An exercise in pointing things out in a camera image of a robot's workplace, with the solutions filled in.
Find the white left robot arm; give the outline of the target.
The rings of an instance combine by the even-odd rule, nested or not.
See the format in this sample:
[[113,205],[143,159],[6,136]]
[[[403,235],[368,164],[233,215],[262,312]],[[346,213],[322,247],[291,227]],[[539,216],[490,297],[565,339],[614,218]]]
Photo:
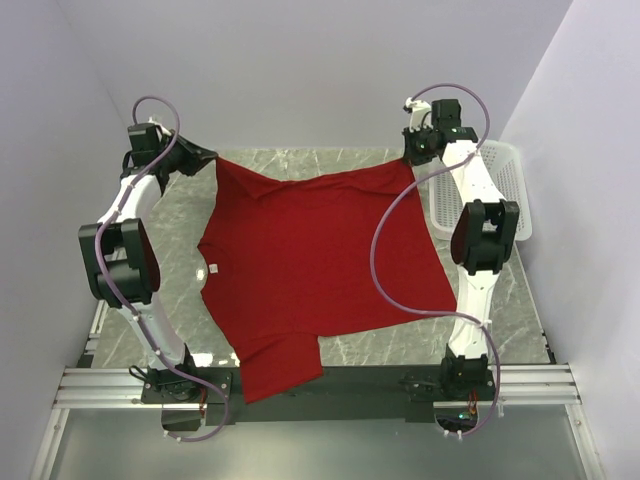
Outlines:
[[143,345],[148,366],[132,366],[129,373],[148,393],[168,403],[204,401],[204,379],[160,302],[160,266],[144,222],[172,173],[194,176],[218,154],[154,121],[134,123],[128,137],[131,148],[115,200],[97,222],[78,232],[89,288],[128,321]]

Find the red t shirt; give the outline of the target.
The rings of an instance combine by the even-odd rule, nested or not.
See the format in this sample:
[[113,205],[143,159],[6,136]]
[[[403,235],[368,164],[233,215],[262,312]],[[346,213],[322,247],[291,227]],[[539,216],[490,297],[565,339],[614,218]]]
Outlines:
[[246,402],[320,377],[323,337],[455,309],[405,162],[280,181],[221,159],[215,173],[201,295]]

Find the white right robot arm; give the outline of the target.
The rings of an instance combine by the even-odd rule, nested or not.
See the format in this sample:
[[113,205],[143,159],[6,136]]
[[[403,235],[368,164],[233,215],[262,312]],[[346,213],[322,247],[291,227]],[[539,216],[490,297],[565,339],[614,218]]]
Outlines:
[[490,371],[489,314],[493,292],[509,260],[519,205],[508,201],[492,180],[475,131],[461,123],[455,99],[431,104],[408,98],[404,110],[404,159],[412,166],[438,158],[452,176],[462,209],[450,239],[458,271],[456,318],[436,387],[446,399],[471,400],[494,391]]

